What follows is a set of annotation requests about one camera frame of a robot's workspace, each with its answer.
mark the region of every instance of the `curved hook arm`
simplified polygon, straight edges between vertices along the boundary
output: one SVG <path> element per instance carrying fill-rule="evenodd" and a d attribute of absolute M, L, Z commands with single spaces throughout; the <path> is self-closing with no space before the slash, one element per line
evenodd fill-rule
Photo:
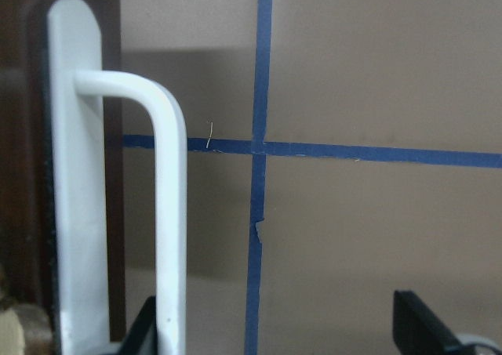
<path fill-rule="evenodd" d="M 159 355 L 185 354 L 187 133 L 174 96 L 156 82 L 119 71 L 75 72 L 84 96 L 137 101 L 155 134 L 155 260 Z"/>

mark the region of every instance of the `beige wall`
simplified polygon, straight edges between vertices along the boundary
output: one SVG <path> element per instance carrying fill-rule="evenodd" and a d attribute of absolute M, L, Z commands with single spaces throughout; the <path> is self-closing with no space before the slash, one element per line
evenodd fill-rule
<path fill-rule="evenodd" d="M 267 139 L 500 152 L 501 0 L 274 0 Z M 191 137 L 250 139 L 256 0 L 122 0 L 124 68 Z M 151 134 L 133 104 L 125 133 Z M 188 353 L 241 353 L 251 157 L 190 154 Z M 125 150 L 128 322 L 154 292 L 153 151 Z M 268 158 L 264 354 L 397 353 L 391 294 L 502 343 L 498 169 Z"/>

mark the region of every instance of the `black plastic piece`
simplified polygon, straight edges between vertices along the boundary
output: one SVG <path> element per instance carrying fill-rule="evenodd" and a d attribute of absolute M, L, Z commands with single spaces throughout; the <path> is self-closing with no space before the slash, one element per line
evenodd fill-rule
<path fill-rule="evenodd" d="M 156 355 L 155 297 L 147 299 L 117 355 Z"/>
<path fill-rule="evenodd" d="M 392 336 L 402 355 L 502 354 L 498 349 L 484 343 L 463 345 L 411 291 L 394 293 Z"/>

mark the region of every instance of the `white plastic hook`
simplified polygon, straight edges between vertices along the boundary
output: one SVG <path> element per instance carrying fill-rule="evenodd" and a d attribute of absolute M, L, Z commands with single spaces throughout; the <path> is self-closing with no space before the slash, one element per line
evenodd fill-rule
<path fill-rule="evenodd" d="M 187 137 L 176 99 L 135 74 L 101 70 L 100 30 L 82 0 L 49 11 L 49 72 L 63 355 L 109 339 L 102 96 L 137 101 L 155 134 L 159 355 L 185 354 Z"/>

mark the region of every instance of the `blue tape line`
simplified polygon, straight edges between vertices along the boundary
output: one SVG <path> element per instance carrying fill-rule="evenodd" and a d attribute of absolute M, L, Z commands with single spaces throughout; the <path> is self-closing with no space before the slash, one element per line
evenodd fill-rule
<path fill-rule="evenodd" d="M 251 209 L 249 219 L 248 276 L 246 291 L 245 354 L 258 351 L 258 322 L 260 312 L 260 282 L 262 244 L 259 223 L 264 220 L 266 155 L 253 155 L 251 179 Z"/>
<path fill-rule="evenodd" d="M 283 142 L 264 142 L 261 147 L 255 147 L 253 150 L 251 141 L 236 139 L 211 139 L 208 149 L 206 149 L 206 144 L 207 139 L 189 138 L 188 151 L 502 168 L 502 154 L 494 153 Z M 124 136 L 124 147 L 152 149 L 154 139 L 152 136 L 126 135 Z"/>
<path fill-rule="evenodd" d="M 264 143 L 267 155 L 410 162 L 426 165 L 502 168 L 502 154 L 466 151 L 420 150 L 394 147 L 324 145 L 316 143 Z"/>
<path fill-rule="evenodd" d="M 272 0 L 258 0 L 256 23 L 256 61 L 253 96 L 253 172 L 249 214 L 248 281 L 246 293 L 246 332 L 244 354 L 258 352 L 258 320 L 260 312 L 261 242 L 258 223 L 264 220 L 265 173 L 267 155 L 262 151 L 267 131 L 268 85 L 272 35 Z"/>
<path fill-rule="evenodd" d="M 253 97 L 253 143 L 256 146 L 264 141 L 267 131 L 271 33 L 272 0 L 258 0 Z"/>

